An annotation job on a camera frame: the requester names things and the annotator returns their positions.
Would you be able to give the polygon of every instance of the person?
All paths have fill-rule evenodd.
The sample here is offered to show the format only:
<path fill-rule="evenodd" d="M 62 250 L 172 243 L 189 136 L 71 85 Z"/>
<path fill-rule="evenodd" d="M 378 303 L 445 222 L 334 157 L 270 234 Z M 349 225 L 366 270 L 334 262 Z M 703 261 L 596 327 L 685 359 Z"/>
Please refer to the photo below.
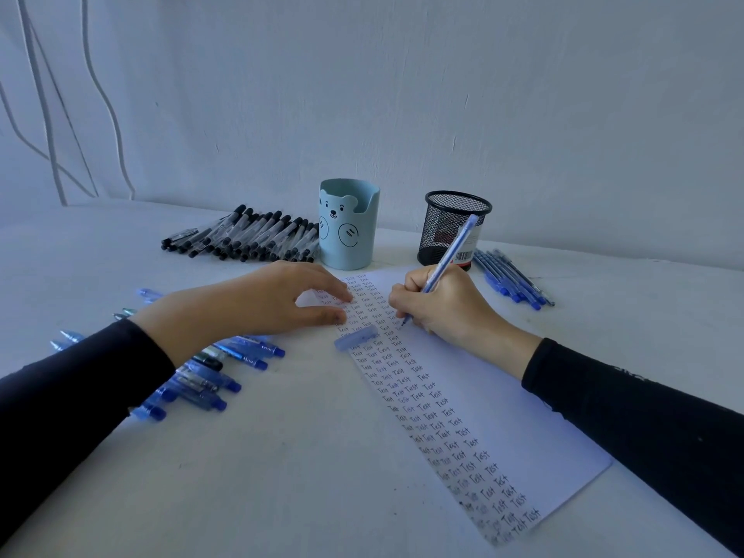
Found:
<path fill-rule="evenodd" d="M 433 269 L 409 272 L 395 285 L 389 302 L 398 317 L 412 314 L 415 324 L 521 380 L 527 391 L 744 556 L 744 416 L 514 327 L 457 266 L 445 271 L 431 293 L 418 293 Z M 24 486 L 6 492 L 0 543 L 131 408 L 201 348 L 230 336 L 345 321 L 340 307 L 297 307 L 296 299 L 308 289 L 352 300 L 347 286 L 321 266 L 275 262 L 234 280 L 165 296 L 0 380 L 2 477 Z M 121 372 L 126 381 L 118 378 Z M 95 395 L 101 391 L 108 395 Z"/>

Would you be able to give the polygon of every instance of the black arm sleeve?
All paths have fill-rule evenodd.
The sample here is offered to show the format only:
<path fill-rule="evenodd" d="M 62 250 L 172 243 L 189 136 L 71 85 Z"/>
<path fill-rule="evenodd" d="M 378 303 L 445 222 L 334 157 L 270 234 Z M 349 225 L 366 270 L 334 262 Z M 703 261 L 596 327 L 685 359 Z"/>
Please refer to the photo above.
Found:
<path fill-rule="evenodd" d="M 744 415 L 547 338 L 522 386 L 744 556 Z"/>
<path fill-rule="evenodd" d="M 142 329 L 121 320 L 0 379 L 0 477 L 10 482 L 0 545 L 173 371 Z"/>

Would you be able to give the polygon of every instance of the white table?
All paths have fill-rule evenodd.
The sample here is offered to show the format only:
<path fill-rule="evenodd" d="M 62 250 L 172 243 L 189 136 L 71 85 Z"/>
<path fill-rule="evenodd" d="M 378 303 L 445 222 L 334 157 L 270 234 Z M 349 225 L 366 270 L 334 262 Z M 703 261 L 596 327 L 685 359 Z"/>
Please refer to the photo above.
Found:
<path fill-rule="evenodd" d="M 94 332 L 110 313 L 139 307 L 138 287 L 172 291 L 252 269 L 159 249 L 163 236 L 216 217 L 98 201 L 0 231 L 0 374 L 50 354 L 61 327 Z M 378 230 L 370 268 L 415 263 L 418 238 Z M 541 312 L 514 305 L 474 270 L 507 318 L 744 412 L 744 273 L 503 248 L 558 303 Z M 231 372 L 243 391 L 226 394 L 225 413 L 174 403 L 162 423 L 125 421 L 0 555 L 730 556 L 617 463 L 529 536 L 493 549 L 350 358 L 329 347 L 335 337 L 281 337 L 288 355 L 268 372 Z M 4 447 L 0 458 L 13 455 Z"/>

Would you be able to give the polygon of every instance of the white cable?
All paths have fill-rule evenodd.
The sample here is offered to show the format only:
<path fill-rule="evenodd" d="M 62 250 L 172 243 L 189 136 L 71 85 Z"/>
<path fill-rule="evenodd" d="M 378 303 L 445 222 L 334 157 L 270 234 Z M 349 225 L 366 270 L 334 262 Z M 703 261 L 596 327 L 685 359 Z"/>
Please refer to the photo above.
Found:
<path fill-rule="evenodd" d="M 21 142 L 27 146 L 29 149 L 34 151 L 36 154 L 38 154 L 40 157 L 45 158 L 46 160 L 49 160 L 49 157 L 40 149 L 38 146 L 34 145 L 30 140 L 26 139 L 26 137 L 23 136 L 23 133 L 18 129 L 18 125 L 16 124 L 16 120 L 13 117 L 13 111 L 10 108 L 10 102 L 7 100 L 7 96 L 5 95 L 5 89 L 3 88 L 2 81 L 0 81 L 0 100 L 2 100 L 2 104 L 5 107 L 5 113 L 7 113 L 7 119 L 10 121 L 10 127 L 13 128 L 13 131 L 15 132 L 15 136 L 21 140 Z M 86 196 L 89 198 L 95 198 L 98 196 L 94 196 L 93 194 L 88 191 L 88 189 L 80 184 L 79 180 L 72 176 L 70 172 L 64 168 L 61 164 L 58 164 L 57 167 L 60 169 L 60 172 L 70 178 L 73 184 L 75 184 L 78 188 L 80 188 L 80 191 L 85 193 Z"/>
<path fill-rule="evenodd" d="M 46 97 L 44 96 L 44 87 L 42 86 L 41 75 L 39 74 L 39 63 L 36 61 L 36 53 L 33 49 L 33 36 L 31 35 L 31 20 L 28 18 L 26 9 L 26 0 L 15 0 L 18 3 L 18 11 L 21 16 L 21 25 L 23 27 L 23 38 L 26 44 L 26 56 L 28 64 L 31 65 L 33 74 L 33 83 L 36 85 L 36 93 L 39 96 L 39 103 L 42 108 L 44 117 L 44 130 L 46 131 L 47 147 L 49 151 L 49 163 L 51 164 L 51 175 L 54 179 L 54 186 L 57 188 L 57 195 L 60 196 L 60 203 L 67 206 L 67 197 L 65 189 L 62 187 L 60 179 L 59 164 L 57 164 L 57 150 L 54 149 L 54 135 L 52 133 L 51 117 L 49 107 L 47 106 Z"/>
<path fill-rule="evenodd" d="M 33 33 L 33 38 L 36 39 L 36 45 L 39 47 L 39 52 L 41 53 L 42 59 L 44 60 L 44 64 L 47 67 L 49 78 L 51 78 L 51 84 L 54 86 L 54 91 L 57 93 L 57 98 L 59 98 L 60 100 L 62 111 L 65 112 L 65 117 L 67 118 L 67 124 L 70 125 L 70 131 L 72 131 L 72 138 L 75 139 L 75 144 L 78 146 L 77 148 L 80 153 L 80 158 L 83 159 L 83 166 L 86 168 L 86 172 L 88 172 L 88 180 L 91 181 L 91 186 L 93 187 L 93 193 L 95 194 L 96 197 L 99 197 L 98 188 L 95 186 L 95 182 L 93 181 L 93 175 L 91 174 L 90 168 L 88 168 L 88 161 L 86 160 L 86 156 L 83 154 L 83 148 L 80 146 L 78 134 L 75 132 L 75 128 L 72 125 L 70 114 L 67 113 L 67 106 L 65 106 L 65 101 L 62 99 L 62 93 L 60 92 L 60 87 L 57 85 L 57 81 L 55 80 L 54 74 L 51 71 L 51 66 L 49 66 L 49 60 L 46 58 L 46 53 L 44 52 L 44 47 L 42 46 L 41 41 L 39 40 L 39 36 L 36 35 L 36 29 L 34 28 L 33 23 L 31 24 L 31 32 Z"/>
<path fill-rule="evenodd" d="M 111 105 L 109 97 L 106 95 L 106 92 L 103 91 L 103 87 L 100 85 L 100 82 L 98 82 L 98 77 L 95 75 L 95 71 L 93 70 L 91 50 L 90 45 L 88 44 L 88 0 L 80 0 L 80 6 L 83 14 L 83 52 L 86 56 L 88 73 L 91 75 L 91 80 L 93 80 L 95 87 L 98 89 L 98 93 L 100 94 L 101 98 L 103 98 L 103 102 L 106 104 L 106 107 L 108 109 L 108 115 L 111 116 L 111 121 L 114 124 L 114 132 L 116 133 L 116 149 L 119 154 L 119 168 L 121 169 L 121 175 L 124 177 L 126 186 L 129 188 L 129 199 L 134 199 L 135 187 L 132 186 L 129 175 L 126 173 L 126 165 L 124 164 L 124 144 L 121 142 L 121 129 L 119 129 L 119 121 L 116 118 L 114 106 Z"/>

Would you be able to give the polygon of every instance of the paper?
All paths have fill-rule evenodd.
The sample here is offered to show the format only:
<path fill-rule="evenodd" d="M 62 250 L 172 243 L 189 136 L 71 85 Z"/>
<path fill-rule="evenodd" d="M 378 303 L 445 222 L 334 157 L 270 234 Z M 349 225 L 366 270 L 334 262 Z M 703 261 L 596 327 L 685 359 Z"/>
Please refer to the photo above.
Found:
<path fill-rule="evenodd" d="M 611 459 L 512 376 L 414 325 L 400 328 L 387 296 L 404 275 L 395 268 L 346 278 L 354 301 L 342 304 L 348 319 L 339 334 L 377 325 L 377 338 L 350 351 L 356 365 L 481 535 L 507 543 Z"/>

